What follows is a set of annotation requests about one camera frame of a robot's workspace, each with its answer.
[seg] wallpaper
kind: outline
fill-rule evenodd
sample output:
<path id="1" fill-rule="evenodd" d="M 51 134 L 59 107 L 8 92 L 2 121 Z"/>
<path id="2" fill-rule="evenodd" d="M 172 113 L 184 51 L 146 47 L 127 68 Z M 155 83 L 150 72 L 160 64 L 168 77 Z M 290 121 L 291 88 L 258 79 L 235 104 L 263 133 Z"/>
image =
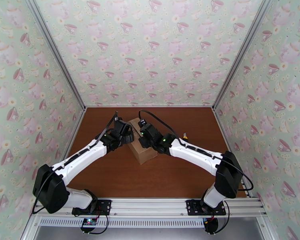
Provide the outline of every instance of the wallpaper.
<path id="1" fill-rule="evenodd" d="M 23 0 L 0 0 L 0 239 L 20 239 L 38 168 L 60 161 L 81 108 Z"/>
<path id="2" fill-rule="evenodd" d="M 262 0 L 37 0 L 87 106 L 211 106 Z"/>
<path id="3" fill-rule="evenodd" d="M 300 240 L 300 0 L 275 0 L 217 113 L 280 239 Z"/>

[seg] vent slot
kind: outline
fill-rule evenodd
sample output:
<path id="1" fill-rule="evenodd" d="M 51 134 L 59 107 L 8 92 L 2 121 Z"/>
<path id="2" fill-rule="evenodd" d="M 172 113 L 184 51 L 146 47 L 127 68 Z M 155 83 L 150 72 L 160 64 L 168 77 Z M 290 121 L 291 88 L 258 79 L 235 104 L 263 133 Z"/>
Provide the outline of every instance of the vent slot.
<path id="1" fill-rule="evenodd" d="M 42 217 L 40 226 L 81 227 L 84 217 Z M 97 228 L 105 227 L 107 219 L 99 219 Z M 109 228 L 203 228 L 202 219 L 109 218 Z"/>

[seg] cardboard box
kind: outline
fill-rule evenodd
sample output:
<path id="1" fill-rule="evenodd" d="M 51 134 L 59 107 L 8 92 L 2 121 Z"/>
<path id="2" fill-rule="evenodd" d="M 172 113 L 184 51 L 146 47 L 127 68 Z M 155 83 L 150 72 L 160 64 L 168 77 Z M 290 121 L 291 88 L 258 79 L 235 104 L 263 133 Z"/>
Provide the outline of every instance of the cardboard box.
<path id="1" fill-rule="evenodd" d="M 151 147 L 143 148 L 140 144 L 139 138 L 142 137 L 142 134 L 140 133 L 140 127 L 138 125 L 139 121 L 139 118 L 135 118 L 129 121 L 130 124 L 133 126 L 132 130 L 134 135 L 134 141 L 132 143 L 129 143 L 128 146 L 130 147 L 134 156 L 137 158 L 138 162 L 141 165 L 146 161 L 155 158 L 158 155 L 158 153 Z"/>

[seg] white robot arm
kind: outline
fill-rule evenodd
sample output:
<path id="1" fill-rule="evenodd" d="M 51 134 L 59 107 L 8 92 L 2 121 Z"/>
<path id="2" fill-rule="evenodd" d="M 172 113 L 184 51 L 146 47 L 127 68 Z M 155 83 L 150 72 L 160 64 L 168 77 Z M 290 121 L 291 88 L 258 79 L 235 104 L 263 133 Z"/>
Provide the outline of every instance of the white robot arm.
<path id="1" fill-rule="evenodd" d="M 141 120 L 139 125 L 143 134 L 139 139 L 142 146 L 151 146 L 159 153 L 187 160 L 216 177 L 215 183 L 202 197 L 202 209 L 211 212 L 224 198 L 236 197 L 242 174 L 236 170 L 241 168 L 231 152 L 221 154 L 185 141 L 181 143 L 181 139 L 173 134 L 163 136 L 145 120 Z M 49 213 L 55 213 L 63 206 L 85 209 L 92 213 L 95 210 L 96 196 L 89 190 L 74 190 L 66 186 L 92 162 L 133 139 L 131 126 L 116 117 L 114 129 L 101 133 L 80 151 L 52 167 L 46 164 L 40 167 L 33 189 L 34 196 Z"/>

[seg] wooden floor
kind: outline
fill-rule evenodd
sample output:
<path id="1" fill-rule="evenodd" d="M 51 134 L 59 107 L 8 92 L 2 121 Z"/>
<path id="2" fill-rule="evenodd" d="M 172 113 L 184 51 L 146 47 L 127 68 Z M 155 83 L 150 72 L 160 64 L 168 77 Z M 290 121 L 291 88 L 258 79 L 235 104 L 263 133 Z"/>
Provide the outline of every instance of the wooden floor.
<path id="1" fill-rule="evenodd" d="M 84 116 L 70 154 L 86 146 L 118 111 L 123 120 L 138 117 L 140 108 L 89 108 Z M 147 108 L 170 125 L 179 136 L 187 133 L 189 142 L 207 150 L 227 150 L 210 108 Z M 162 133 L 168 130 L 147 114 L 147 122 Z M 214 182 L 208 172 L 183 159 L 159 154 L 140 165 L 127 145 L 98 159 L 70 183 L 75 189 L 89 189 L 98 197 L 201 198 Z M 238 196 L 245 197 L 243 192 Z"/>

